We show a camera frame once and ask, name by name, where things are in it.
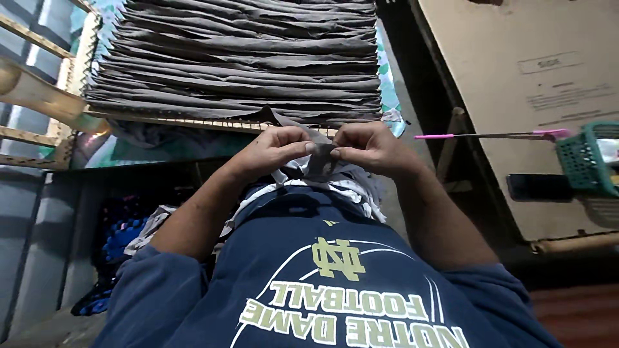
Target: fingernail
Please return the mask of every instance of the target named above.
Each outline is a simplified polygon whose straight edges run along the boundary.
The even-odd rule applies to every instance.
[[[314,151],[316,151],[316,144],[314,144],[313,142],[309,142],[307,144],[305,144],[305,152],[308,154],[313,154]]]

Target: green plastic basket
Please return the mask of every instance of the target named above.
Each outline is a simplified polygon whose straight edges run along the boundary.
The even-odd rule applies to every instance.
[[[601,196],[619,197],[610,181],[610,170],[602,160],[597,139],[619,139],[619,122],[591,122],[577,136],[556,142],[556,153],[574,189]]]

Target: t-shirt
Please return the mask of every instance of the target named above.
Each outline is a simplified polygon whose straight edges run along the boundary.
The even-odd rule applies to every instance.
[[[337,194],[261,197],[219,254],[126,261],[95,347],[560,347],[500,264],[439,272]]]

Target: pink handle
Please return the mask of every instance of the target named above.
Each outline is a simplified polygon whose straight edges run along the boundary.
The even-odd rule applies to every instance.
[[[447,139],[454,137],[453,134],[437,134],[434,136],[415,136],[415,139]]]
[[[547,131],[533,131],[533,134],[538,134],[538,135],[549,134],[549,135],[555,136],[555,137],[570,137],[571,133],[572,132],[569,129],[566,129],[566,128],[549,129]]]

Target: folded gray fabric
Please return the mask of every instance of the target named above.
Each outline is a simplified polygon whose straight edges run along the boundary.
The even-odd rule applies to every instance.
[[[93,111],[310,126],[380,119],[373,0],[133,0]]]

